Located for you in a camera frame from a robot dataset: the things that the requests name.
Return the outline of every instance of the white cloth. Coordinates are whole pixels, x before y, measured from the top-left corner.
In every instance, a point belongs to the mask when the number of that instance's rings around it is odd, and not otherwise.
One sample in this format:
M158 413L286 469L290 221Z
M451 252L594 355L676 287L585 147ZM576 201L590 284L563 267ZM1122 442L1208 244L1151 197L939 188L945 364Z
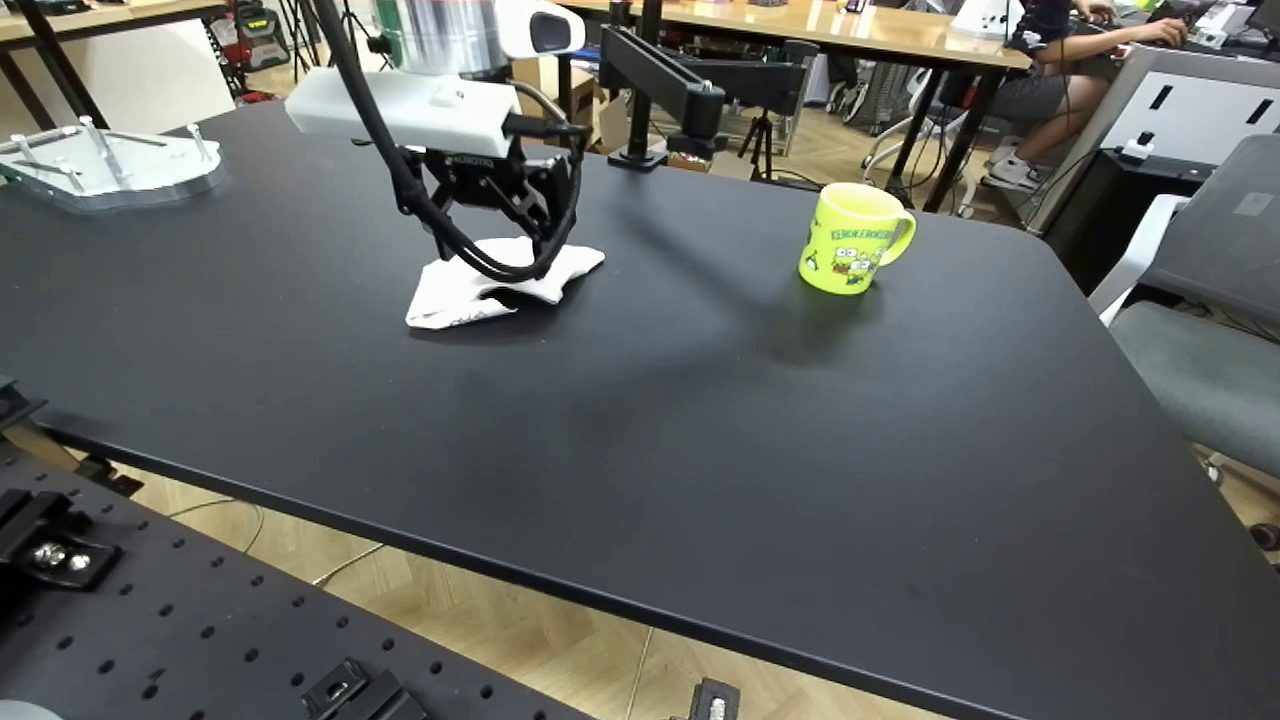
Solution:
M514 265L514 267L530 265L527 236L495 236L495 240L476 240L476 244L499 265ZM545 304L560 304L563 301L563 284L594 272L599 265L604 265L599 248L563 244L546 278L522 282L522 284L499 284L490 278L481 278L459 258L433 262L423 267L423 278L416 282L416 291L411 291L403 325L409 328L442 332L442 328L481 325L481 319L490 319L490 316L513 316L514 308L509 308L495 295L489 295L495 287L522 291L522 295L545 301Z

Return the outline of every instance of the mounting hole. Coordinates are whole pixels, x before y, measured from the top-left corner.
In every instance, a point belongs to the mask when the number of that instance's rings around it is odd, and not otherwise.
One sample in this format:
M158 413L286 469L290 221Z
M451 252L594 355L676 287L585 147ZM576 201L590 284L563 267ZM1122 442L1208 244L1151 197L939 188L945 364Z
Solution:
M322 688L322 696L329 696L329 699L341 699L346 688L350 688L346 679L332 679L332 686Z

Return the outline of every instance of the chair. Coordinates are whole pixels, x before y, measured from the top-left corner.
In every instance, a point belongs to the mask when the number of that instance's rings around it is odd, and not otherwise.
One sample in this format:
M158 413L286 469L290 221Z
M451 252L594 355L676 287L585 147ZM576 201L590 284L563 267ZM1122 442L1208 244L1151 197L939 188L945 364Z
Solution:
M922 81L927 81L927 72L922 72L920 85L910 90L910 113L920 110ZM935 99L927 106L927 118L922 118L922 125L920 125L920 142L915 142L915 152L910 152L910 174L915 174L915 170L920 170L920 158L927 152L927 146L935 146L935 161L931 161L922 186L939 174L939 163L945 163L945 158L946 158L946 146L958 137L958 125L967 122L972 81L974 81L974 76L967 76L967 72L946 72L945 85L939 85L939 94L935 94ZM900 137L903 137L908 122L900 122L900 125L892 125L888 131L871 137L871 147L866 147L866 158L860 161L865 179L866 179L882 161L892 161L892 158L900 152L900 146L903 146ZM984 118L974 131L979 131L979 137L1007 142L1011 125L1000 122L1000 118ZM955 188L953 188L953 197L955 197L955 208L953 208L953 214L955 214L955 218L972 218L972 208L974 208L979 175L967 174L967 163L972 163L967 158L972 158L972 147L962 152L958 175L955 175Z
M1232 456L1271 491L1280 488L1276 170L1280 137L1249 137L1195 197L1157 197L1122 262L1087 295L1182 437ZM1129 304L1137 284L1208 313Z

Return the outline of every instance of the yellow-green mug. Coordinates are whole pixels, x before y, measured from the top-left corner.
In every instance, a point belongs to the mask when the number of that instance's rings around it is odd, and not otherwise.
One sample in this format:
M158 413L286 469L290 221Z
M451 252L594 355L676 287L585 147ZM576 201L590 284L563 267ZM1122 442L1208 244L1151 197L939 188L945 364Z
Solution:
M897 197L871 186L827 186L817 197L798 278L819 291L860 295L910 240L915 218Z

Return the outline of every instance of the black table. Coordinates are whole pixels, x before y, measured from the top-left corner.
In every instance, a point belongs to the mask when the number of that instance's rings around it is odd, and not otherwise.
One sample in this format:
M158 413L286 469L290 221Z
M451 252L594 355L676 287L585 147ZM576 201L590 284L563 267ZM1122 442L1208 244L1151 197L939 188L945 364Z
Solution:
M187 214L0 192L0 369L65 442L945 713L1280 716L1276 577L1045 244L922 218L827 301L811 197L587 163L599 278L416 336L373 152L208 137Z

